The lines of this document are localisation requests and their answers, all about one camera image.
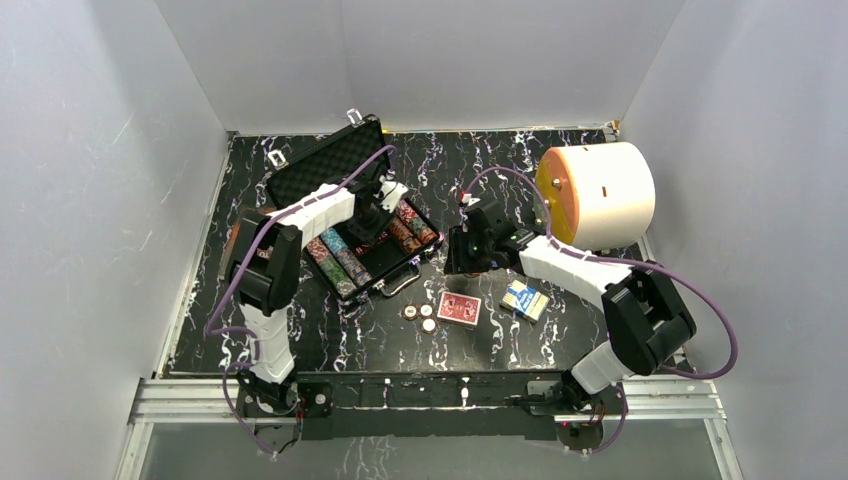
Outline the red playing card deck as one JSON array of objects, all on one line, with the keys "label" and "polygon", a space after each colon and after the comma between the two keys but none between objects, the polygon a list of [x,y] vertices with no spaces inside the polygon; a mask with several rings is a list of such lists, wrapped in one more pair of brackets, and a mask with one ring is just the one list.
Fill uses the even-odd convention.
[{"label": "red playing card deck", "polygon": [[481,307],[482,300],[480,298],[443,292],[436,309],[436,318],[457,325],[476,327]]}]

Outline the blue playing card deck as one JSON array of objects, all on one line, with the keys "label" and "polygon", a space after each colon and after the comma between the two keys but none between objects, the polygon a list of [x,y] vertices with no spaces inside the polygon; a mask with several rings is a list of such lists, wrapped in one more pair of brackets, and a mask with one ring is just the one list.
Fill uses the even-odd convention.
[{"label": "blue playing card deck", "polygon": [[512,281],[503,295],[500,306],[520,318],[536,323],[549,304],[549,297],[529,285]]}]

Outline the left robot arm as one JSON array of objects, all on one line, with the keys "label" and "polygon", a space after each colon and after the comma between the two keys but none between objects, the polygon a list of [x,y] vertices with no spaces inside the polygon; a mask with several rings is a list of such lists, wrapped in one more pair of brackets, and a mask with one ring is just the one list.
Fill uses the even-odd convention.
[{"label": "left robot arm", "polygon": [[386,273],[366,266],[355,250],[377,245],[407,193],[404,184],[385,176],[365,183],[338,180],[281,209],[243,215],[223,277],[244,316],[250,349],[239,383],[261,411],[286,416],[298,404],[289,323],[302,259],[312,260],[342,299],[360,296]]}]

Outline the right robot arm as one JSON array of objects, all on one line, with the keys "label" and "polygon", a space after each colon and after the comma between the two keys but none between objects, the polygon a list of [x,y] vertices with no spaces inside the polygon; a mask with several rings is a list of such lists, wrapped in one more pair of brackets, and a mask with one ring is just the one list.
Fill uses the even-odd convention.
[{"label": "right robot arm", "polygon": [[473,199],[447,235],[447,275],[509,269],[554,284],[598,308],[608,338],[566,370],[557,389],[531,394],[530,404],[590,413],[603,390],[633,375],[650,376],[696,333],[672,280],[658,265],[621,258],[596,262],[539,229],[521,228],[491,199]]}]

